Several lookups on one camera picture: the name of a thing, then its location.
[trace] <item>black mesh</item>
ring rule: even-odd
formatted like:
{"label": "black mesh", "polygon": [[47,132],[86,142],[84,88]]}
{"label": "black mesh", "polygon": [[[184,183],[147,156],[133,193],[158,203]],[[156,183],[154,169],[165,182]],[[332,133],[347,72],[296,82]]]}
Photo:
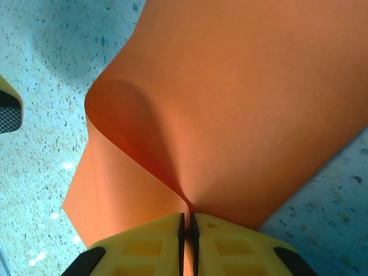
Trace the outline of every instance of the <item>black mesh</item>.
{"label": "black mesh", "polygon": [[0,133],[16,131],[21,124],[21,103],[17,98],[0,90]]}

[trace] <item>yellow object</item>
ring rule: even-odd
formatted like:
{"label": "yellow object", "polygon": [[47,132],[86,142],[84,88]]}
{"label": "yellow object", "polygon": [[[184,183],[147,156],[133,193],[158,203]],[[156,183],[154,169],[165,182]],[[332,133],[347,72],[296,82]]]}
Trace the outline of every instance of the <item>yellow object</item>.
{"label": "yellow object", "polygon": [[289,244],[219,218],[195,215],[200,230],[199,276],[292,276],[274,248]]}
{"label": "yellow object", "polygon": [[18,130],[22,125],[22,99],[0,76],[0,134]]}
{"label": "yellow object", "polygon": [[172,213],[93,244],[62,276],[75,275],[317,274],[283,241],[208,214],[191,213],[185,233],[185,214]]}
{"label": "yellow object", "polygon": [[93,244],[105,256],[90,276],[178,276],[178,227],[173,213]]}
{"label": "yellow object", "polygon": [[19,96],[19,94],[15,91],[15,89],[12,88],[12,86],[1,75],[0,75],[0,90],[13,96],[21,103],[21,105],[23,105],[21,96]]}

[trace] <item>terrazzo floor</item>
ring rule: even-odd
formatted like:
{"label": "terrazzo floor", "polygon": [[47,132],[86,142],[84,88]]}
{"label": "terrazzo floor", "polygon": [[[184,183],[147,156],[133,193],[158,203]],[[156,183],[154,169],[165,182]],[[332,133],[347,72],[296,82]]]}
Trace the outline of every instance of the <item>terrazzo floor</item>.
{"label": "terrazzo floor", "polygon": [[[12,275],[60,275],[85,249],[61,209],[87,142],[83,101],[143,5],[0,1],[0,74],[24,101],[21,129],[0,135],[0,244]],[[291,243],[320,275],[368,275],[367,195],[368,129],[260,231]]]}

